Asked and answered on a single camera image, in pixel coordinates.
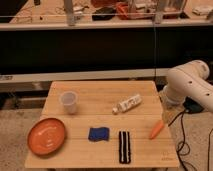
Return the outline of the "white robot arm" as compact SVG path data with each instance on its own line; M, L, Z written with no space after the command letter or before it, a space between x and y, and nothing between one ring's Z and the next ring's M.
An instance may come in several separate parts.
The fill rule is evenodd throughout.
M168 70L167 85L163 88L164 99L169 105L181 105L187 97L213 113L213 85L206 79L210 74L202 60L193 60Z

